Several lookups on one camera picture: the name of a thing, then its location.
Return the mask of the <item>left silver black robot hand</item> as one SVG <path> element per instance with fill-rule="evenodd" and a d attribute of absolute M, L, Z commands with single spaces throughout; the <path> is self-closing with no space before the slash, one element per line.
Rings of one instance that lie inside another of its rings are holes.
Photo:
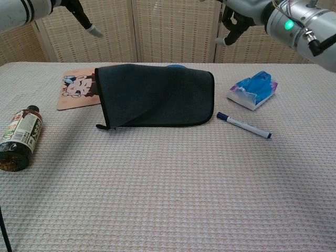
<path fill-rule="evenodd" d="M 59 6 L 65 7 L 70 13 L 73 14 L 79 24 L 91 35 L 98 38 L 103 37 L 103 33 L 95 27 L 95 25 L 85 14 L 82 4 L 79 0 L 56 0 L 51 1 L 51 3 L 53 8 Z"/>

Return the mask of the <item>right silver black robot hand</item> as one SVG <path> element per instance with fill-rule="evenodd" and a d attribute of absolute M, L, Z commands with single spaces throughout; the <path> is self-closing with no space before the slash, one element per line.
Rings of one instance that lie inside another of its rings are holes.
<path fill-rule="evenodd" d="M 221 3 L 225 5 L 221 22 L 229 33 L 225 38 L 216 38 L 215 43 L 223 46 L 234 44 L 249 27 L 266 26 L 275 9 L 271 1 L 228 0 Z"/>

